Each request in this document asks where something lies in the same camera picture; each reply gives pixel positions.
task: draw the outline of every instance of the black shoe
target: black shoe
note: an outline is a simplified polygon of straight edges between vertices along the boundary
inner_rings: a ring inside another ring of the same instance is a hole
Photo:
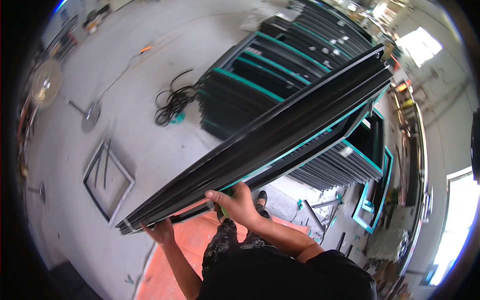
[[[261,205],[263,206],[263,208],[265,208],[265,206],[267,205],[267,192],[265,191],[260,191],[260,193],[258,194],[258,197],[257,197],[257,203],[256,205],[260,205],[258,204],[258,199],[265,199],[265,205]]]

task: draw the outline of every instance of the window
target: window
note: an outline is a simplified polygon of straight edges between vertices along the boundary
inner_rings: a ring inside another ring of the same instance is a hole
[[[473,180],[471,167],[447,176],[447,180],[444,231],[433,260],[436,271],[429,274],[429,284],[435,286],[448,274],[460,254],[479,203],[480,186]]]
[[[422,27],[401,37],[396,44],[408,51],[418,67],[442,50],[442,45]]]

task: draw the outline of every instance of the metal bar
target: metal bar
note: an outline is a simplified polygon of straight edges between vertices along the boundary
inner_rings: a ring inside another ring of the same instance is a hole
[[[345,238],[345,232],[342,232],[342,235],[340,236],[340,240],[338,241],[338,245],[336,246],[336,250],[340,251],[340,248],[342,248],[343,244],[343,239]]]
[[[68,104],[70,104],[71,106],[73,106],[76,110],[78,110],[82,116],[85,115],[85,112],[83,111],[83,109],[81,109],[80,107],[78,107],[75,103],[73,103],[71,100],[68,100]]]
[[[100,148],[100,159],[102,158],[102,154],[103,154],[103,147]],[[98,164],[96,165],[95,182],[94,182],[94,185],[93,185],[94,188],[96,188],[96,181],[98,179],[98,171],[100,170],[100,159],[98,160]]]
[[[345,256],[348,258],[350,256],[350,252],[352,251],[353,245],[350,245],[347,252],[345,252]]]
[[[314,205],[312,205],[312,208],[320,208],[320,207],[329,206],[329,205],[332,205],[332,204],[335,204],[335,203],[338,203],[337,199],[332,200],[332,201],[328,201],[328,202],[324,202],[324,203],[314,204]]]
[[[303,200],[303,202],[305,203],[305,206],[308,208],[308,210],[310,211],[311,215],[313,216],[313,219],[315,220],[315,222],[317,222],[317,225],[320,227],[321,230],[323,230],[323,232],[325,233],[326,230],[325,230],[325,226],[322,225],[322,223],[320,223],[320,220],[318,219],[317,217],[317,214],[313,211],[312,207],[310,206],[310,204],[308,204],[308,201],[307,200]]]
[[[110,145],[112,144],[112,139],[108,140],[107,146],[107,156],[105,157],[105,171],[103,172],[103,189],[107,188],[107,165],[108,165],[108,156],[110,154]]]

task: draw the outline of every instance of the light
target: light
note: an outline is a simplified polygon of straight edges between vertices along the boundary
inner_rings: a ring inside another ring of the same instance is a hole
[[[442,45],[422,27],[401,37],[395,43],[409,52],[418,67],[442,50]]]
[[[357,6],[355,6],[355,4],[353,4],[352,2],[350,2],[347,6],[347,8],[349,10],[351,10],[352,12],[356,11],[357,10]]]
[[[404,89],[407,88],[407,85],[405,83],[401,84],[398,86],[398,88],[396,88],[399,92],[403,91]]]
[[[373,9],[373,12],[372,12],[373,17],[375,19],[380,18],[386,9],[387,9],[386,3],[377,4],[377,6]]]
[[[55,10],[53,11],[53,13],[56,13],[59,11],[60,7],[62,7],[63,4],[65,4],[65,2],[67,2],[67,0],[62,0],[58,6],[55,8]]]

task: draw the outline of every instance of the rectangular metal frame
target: rectangular metal frame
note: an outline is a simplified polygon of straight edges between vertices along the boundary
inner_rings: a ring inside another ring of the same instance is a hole
[[[100,163],[100,159],[101,159],[101,155],[102,155],[103,151],[105,151],[107,153],[108,157],[115,163],[117,168],[119,168],[120,172],[122,172],[122,174],[125,176],[125,178],[130,183],[129,186],[127,187],[127,189],[125,190],[125,192],[123,193],[122,197],[120,198],[120,200],[117,204],[117,207],[115,207],[115,210],[113,211],[113,214],[112,214],[111,217],[108,217],[107,213],[105,213],[103,211],[102,207],[100,206],[98,201],[93,196],[92,190],[90,189],[90,187],[87,184],[88,177],[90,177],[90,173],[92,172],[94,166],[97,164],[97,162]],[[102,214],[103,218],[105,218],[105,220],[107,221],[108,226],[111,227],[113,221],[115,220],[115,217],[116,217],[118,211],[120,210],[120,207],[122,206],[123,202],[125,201],[128,194],[130,193],[130,190],[135,185],[135,179],[133,178],[132,175],[130,175],[130,173],[127,171],[127,169],[125,169],[125,167],[121,164],[118,157],[115,155],[115,153],[113,153],[112,149],[111,148],[109,149],[108,146],[105,145],[105,141],[102,140],[102,142],[100,143],[100,145],[96,149],[95,154],[93,155],[92,159],[88,163],[87,169],[85,170],[85,173],[84,173],[83,184],[84,184],[84,186],[85,186],[85,188],[88,192],[88,195],[90,196],[90,199],[92,199],[93,203],[95,203],[96,207],[98,208],[98,210]]]
[[[117,227],[122,234],[128,234],[140,229],[140,221],[147,225],[153,224],[201,200],[205,190],[222,190],[244,180],[339,124],[354,112],[371,107],[367,99],[379,93],[391,77],[386,67],[378,62],[382,51],[382,45],[371,49],[350,61],[343,69],[330,72],[264,113],[169,182]],[[322,95],[322,101],[318,100],[319,95]],[[354,116],[358,122],[363,117],[357,114]],[[346,131],[349,132],[351,127],[347,126]],[[342,140],[344,135],[345,132],[329,134],[329,141],[309,147],[303,151],[302,156],[270,168],[275,169],[274,172],[268,172],[269,169],[260,173],[260,177],[254,177],[247,184],[254,189],[259,184],[269,183],[279,174],[286,174],[321,154]],[[268,143],[259,145],[260,137]]]
[[[369,183],[367,182],[363,188],[362,194],[360,199],[357,203],[357,207],[352,214],[352,219],[357,222],[360,226],[362,226],[368,233],[373,234],[375,227],[377,226],[378,219],[380,218],[380,213],[382,212],[385,197],[388,191],[388,185],[390,183],[390,177],[392,175],[392,168],[393,168],[393,155],[385,147],[385,159],[384,159],[384,176],[383,178],[376,184],[372,201],[367,199],[367,192]],[[369,213],[373,213],[373,219],[371,222],[366,222],[360,217],[360,212],[365,210]]]

